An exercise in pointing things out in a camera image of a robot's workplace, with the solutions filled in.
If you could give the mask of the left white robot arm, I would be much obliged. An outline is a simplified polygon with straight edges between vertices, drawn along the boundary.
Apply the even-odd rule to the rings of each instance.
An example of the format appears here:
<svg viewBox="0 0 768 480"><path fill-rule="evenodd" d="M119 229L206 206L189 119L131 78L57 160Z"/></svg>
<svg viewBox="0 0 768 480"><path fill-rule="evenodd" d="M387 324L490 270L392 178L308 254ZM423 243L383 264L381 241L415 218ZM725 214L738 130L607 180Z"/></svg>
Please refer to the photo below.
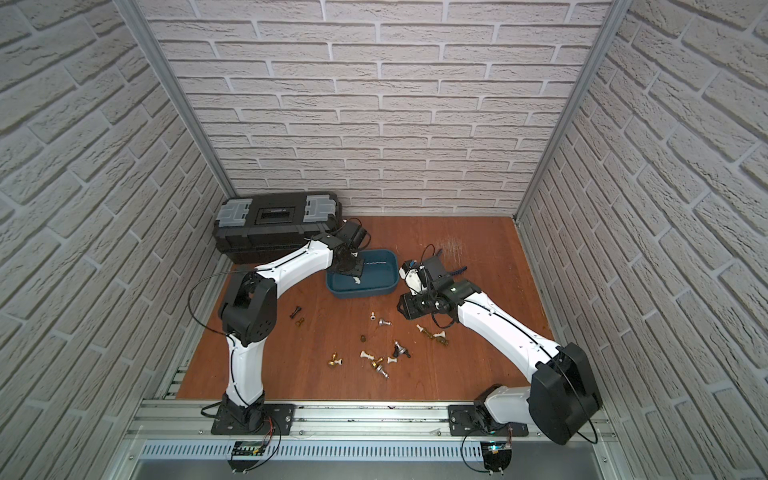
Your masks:
<svg viewBox="0 0 768 480"><path fill-rule="evenodd" d="M263 401L263 355L277 323L280 296L320 271L360 276L359 251L367 237L360 224L346 222L333 233L312 237L292 253L234 274L219 311L229 351L227 404L248 410Z"/></svg>

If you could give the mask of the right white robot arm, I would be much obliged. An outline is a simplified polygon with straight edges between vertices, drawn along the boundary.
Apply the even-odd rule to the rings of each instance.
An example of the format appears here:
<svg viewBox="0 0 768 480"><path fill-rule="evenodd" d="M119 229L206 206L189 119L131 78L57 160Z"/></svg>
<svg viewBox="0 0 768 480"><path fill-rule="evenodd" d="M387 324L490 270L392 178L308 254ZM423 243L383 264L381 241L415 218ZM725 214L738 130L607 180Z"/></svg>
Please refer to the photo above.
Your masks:
<svg viewBox="0 0 768 480"><path fill-rule="evenodd" d="M474 402L475 429L494 433L510 424L534 424L549 440L566 444L592 423L603 407L594 372L585 351L565 346L523 325L496 305L480 287L457 280L437 256L409 260L399 269L408 288L397 310L408 320L444 314L495 347L529 382L523 396L496 385Z"/></svg>

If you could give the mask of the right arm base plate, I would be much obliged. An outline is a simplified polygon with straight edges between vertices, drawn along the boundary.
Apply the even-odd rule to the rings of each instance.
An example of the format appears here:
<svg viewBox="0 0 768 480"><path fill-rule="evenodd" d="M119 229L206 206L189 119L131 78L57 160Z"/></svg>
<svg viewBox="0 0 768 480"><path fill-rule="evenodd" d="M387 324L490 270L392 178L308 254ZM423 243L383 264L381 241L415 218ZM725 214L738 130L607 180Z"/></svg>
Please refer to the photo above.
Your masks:
<svg viewBox="0 0 768 480"><path fill-rule="evenodd" d="M474 404L451 404L447 406L450 434L454 437L485 435L495 437L527 437L525 423L502 424L493 420L489 413Z"/></svg>

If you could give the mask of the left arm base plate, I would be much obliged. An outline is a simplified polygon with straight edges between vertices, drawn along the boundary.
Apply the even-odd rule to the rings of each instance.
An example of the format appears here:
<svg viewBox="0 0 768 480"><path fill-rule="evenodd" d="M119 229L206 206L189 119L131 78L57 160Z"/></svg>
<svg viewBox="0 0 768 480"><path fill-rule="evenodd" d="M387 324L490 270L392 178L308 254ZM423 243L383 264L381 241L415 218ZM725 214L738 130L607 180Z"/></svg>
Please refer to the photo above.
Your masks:
<svg viewBox="0 0 768 480"><path fill-rule="evenodd" d="M243 407L224 397L215 414L212 435L288 435L291 431L295 404L259 403Z"/></svg>

